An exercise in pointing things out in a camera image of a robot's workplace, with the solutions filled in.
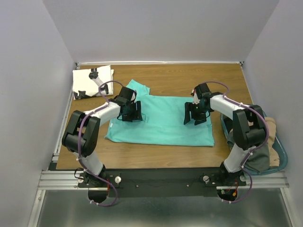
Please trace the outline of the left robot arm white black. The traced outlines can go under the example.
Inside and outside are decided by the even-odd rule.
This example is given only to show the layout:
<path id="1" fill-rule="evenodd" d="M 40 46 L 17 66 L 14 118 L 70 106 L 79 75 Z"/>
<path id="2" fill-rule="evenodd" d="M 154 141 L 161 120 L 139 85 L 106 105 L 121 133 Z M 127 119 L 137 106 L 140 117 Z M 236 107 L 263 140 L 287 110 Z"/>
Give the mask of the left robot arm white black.
<path id="1" fill-rule="evenodd" d="M 95 151 L 98 141 L 99 128 L 111 122 L 108 131 L 117 130 L 118 135 L 124 134 L 123 142 L 131 142 L 130 137 L 138 134 L 143 124 L 141 101 L 137 100 L 137 89 L 122 87 L 120 93 L 107 100 L 103 105 L 82 112 L 74 111 L 62 137 L 62 145 L 73 153 L 82 165 L 83 173 L 76 177 L 79 183 L 92 184 L 99 187 L 113 180 L 113 186 L 119 187 L 121 175 L 106 175 L 106 167 L 100 161 Z"/>

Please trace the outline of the teal t shirt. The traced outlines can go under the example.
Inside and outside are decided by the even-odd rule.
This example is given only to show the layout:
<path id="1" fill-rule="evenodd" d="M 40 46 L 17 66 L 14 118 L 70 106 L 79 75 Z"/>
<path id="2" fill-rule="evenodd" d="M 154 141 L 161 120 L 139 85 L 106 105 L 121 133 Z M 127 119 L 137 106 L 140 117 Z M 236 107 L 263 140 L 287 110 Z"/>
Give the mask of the teal t shirt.
<path id="1" fill-rule="evenodd" d="M 110 120 L 106 139 L 137 144 L 214 146 L 211 119 L 199 125 L 194 121 L 184 124 L 184 104 L 191 101 L 191 97 L 153 96 L 149 87 L 133 79 L 127 87 L 137 92 L 143 119 L 134 122 Z"/>

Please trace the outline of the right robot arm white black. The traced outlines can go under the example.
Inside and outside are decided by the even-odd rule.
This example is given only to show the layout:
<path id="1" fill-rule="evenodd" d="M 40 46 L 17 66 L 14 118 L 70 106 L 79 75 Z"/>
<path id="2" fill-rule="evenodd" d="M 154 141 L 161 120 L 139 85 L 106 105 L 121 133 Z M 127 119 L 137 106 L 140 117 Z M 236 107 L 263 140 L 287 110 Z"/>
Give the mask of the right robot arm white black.
<path id="1" fill-rule="evenodd" d="M 184 124 L 191 120 L 195 125 L 205 123 L 206 115 L 214 111 L 231 122 L 234 145 L 214 177 L 220 185 L 231 185 L 243 173 L 245 163 L 254 151 L 268 141 L 269 129 L 262 108 L 236 102 L 225 93 L 211 92 L 206 82 L 197 85 L 191 96 L 193 100 L 185 103 Z"/>

